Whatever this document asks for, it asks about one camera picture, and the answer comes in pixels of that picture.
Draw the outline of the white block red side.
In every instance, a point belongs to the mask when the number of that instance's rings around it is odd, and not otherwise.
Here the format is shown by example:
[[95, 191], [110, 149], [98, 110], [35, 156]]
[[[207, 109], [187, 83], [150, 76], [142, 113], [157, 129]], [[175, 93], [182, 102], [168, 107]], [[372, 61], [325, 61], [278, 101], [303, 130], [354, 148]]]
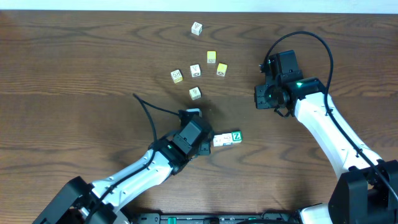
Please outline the white block red side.
[[231, 133], [222, 134], [222, 145], [227, 146], [233, 143], [233, 135]]

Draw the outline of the green Z letter block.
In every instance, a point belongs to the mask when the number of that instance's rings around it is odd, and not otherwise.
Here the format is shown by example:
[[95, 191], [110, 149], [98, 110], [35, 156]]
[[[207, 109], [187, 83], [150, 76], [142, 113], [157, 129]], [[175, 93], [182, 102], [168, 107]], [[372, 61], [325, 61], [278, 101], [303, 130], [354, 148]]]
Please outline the green Z letter block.
[[231, 135], [232, 135], [232, 142], [233, 142], [233, 144], [241, 143], [241, 142], [242, 142], [243, 136], [242, 136], [241, 131], [233, 131], [233, 132], [231, 133]]

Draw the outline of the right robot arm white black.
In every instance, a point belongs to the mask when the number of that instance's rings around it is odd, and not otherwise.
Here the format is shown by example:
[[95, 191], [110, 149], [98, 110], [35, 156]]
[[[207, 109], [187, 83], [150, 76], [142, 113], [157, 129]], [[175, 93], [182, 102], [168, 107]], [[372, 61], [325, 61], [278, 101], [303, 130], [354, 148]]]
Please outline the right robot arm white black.
[[317, 78], [258, 85], [258, 109], [287, 108], [315, 138], [338, 179], [327, 204], [300, 211], [302, 223], [397, 223], [397, 161], [360, 140]]

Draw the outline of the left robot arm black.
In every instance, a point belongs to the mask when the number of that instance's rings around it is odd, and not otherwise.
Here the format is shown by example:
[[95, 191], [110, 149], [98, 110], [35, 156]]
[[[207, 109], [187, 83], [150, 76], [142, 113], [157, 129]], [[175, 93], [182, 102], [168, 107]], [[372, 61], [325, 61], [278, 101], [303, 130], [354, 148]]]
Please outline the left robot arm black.
[[67, 182], [35, 223], [115, 223], [118, 212], [147, 189], [178, 174], [196, 156], [209, 155], [214, 132], [193, 121], [150, 145], [123, 170], [90, 184], [80, 176]]

